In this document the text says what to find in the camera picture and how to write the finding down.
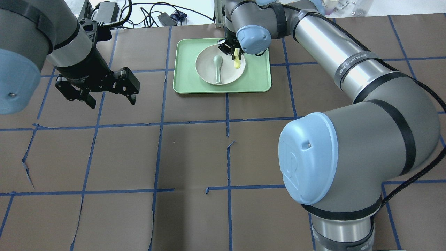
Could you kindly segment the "yellow plastic fork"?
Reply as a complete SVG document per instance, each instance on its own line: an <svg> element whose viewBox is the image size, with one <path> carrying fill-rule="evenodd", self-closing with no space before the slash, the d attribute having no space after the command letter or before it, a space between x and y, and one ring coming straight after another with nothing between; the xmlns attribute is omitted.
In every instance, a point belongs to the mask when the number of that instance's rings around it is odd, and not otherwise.
<svg viewBox="0 0 446 251"><path fill-rule="evenodd" d="M233 54L233 64L235 69L241 68L240 49L236 48Z"/></svg>

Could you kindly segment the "pale green spoon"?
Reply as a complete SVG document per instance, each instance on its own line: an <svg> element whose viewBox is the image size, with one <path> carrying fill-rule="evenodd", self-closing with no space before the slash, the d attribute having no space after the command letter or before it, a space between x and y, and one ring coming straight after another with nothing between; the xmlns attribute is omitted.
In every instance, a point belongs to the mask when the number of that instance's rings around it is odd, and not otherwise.
<svg viewBox="0 0 446 251"><path fill-rule="evenodd" d="M213 57L213 63L215 66L215 84L220 85L222 83L221 79L221 67L223 65L223 58L221 55L215 55Z"/></svg>

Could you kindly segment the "beige round plate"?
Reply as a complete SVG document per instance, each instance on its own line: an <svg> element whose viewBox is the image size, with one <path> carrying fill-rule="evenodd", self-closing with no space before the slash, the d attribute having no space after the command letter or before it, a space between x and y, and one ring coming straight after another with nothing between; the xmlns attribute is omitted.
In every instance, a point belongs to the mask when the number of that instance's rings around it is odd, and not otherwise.
<svg viewBox="0 0 446 251"><path fill-rule="evenodd" d="M221 52L217 45L212 45L199 53L195 60L195 70L208 84L227 85L239 79L247 66L244 56L238 63L239 67L236 67L235 63L232 56Z"/></svg>

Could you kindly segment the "light green tray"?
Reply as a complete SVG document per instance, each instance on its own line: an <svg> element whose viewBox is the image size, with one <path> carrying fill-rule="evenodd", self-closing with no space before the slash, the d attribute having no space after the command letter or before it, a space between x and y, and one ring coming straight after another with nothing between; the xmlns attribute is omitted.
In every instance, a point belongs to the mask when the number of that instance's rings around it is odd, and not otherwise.
<svg viewBox="0 0 446 251"><path fill-rule="evenodd" d="M272 87L269 54L244 54L236 68L218 49L218 38L177 44L172 87L179 94L266 92Z"/></svg>

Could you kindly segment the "black power adapter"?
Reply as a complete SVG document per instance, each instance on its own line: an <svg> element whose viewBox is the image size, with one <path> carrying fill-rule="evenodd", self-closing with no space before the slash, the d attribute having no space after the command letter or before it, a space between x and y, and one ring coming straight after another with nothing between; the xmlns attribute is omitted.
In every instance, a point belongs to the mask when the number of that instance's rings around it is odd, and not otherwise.
<svg viewBox="0 0 446 251"><path fill-rule="evenodd" d="M95 13L92 17L98 23L114 23L118 19L118 11L118 3L105 1L95 6Z"/></svg>

